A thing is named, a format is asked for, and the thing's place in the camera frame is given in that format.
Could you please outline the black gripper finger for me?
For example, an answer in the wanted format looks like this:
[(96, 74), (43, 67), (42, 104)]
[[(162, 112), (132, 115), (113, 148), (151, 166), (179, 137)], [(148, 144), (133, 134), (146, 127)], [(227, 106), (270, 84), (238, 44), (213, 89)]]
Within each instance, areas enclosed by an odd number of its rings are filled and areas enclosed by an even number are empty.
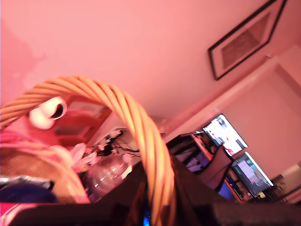
[(226, 199), (203, 184), (175, 156), (172, 156), (176, 188), (176, 226), (220, 226), (214, 204)]
[(139, 162), (125, 180), (96, 202), (98, 226), (149, 226), (146, 175)]

